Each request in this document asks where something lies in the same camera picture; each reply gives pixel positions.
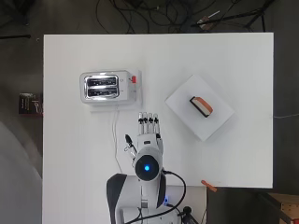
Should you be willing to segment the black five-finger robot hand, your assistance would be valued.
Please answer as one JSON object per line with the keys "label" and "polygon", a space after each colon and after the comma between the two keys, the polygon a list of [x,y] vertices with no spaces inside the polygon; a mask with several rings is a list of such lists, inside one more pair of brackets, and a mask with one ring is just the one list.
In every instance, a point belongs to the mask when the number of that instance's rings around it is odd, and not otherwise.
{"label": "black five-finger robot hand", "polygon": [[140,112],[138,114],[137,122],[137,142],[134,144],[131,137],[126,134],[126,147],[124,150],[129,153],[133,161],[141,154],[158,155],[159,157],[162,157],[164,154],[164,146],[158,115]]}

